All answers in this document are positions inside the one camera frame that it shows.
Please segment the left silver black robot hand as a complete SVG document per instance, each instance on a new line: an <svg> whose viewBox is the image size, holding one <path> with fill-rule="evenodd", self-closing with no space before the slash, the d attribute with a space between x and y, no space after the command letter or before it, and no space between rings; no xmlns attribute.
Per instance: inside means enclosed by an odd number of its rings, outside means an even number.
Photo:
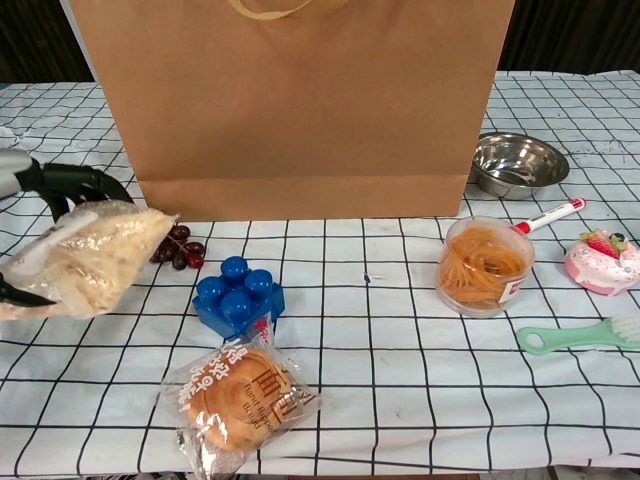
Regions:
<svg viewBox="0 0 640 480"><path fill-rule="evenodd" d="M1 151L1 197L35 193L54 226L1 268L1 319L15 320L58 310L61 295L50 285L69 263L57 248L107 214L136 210L118 180L89 166L41 164L17 149Z"/></svg>

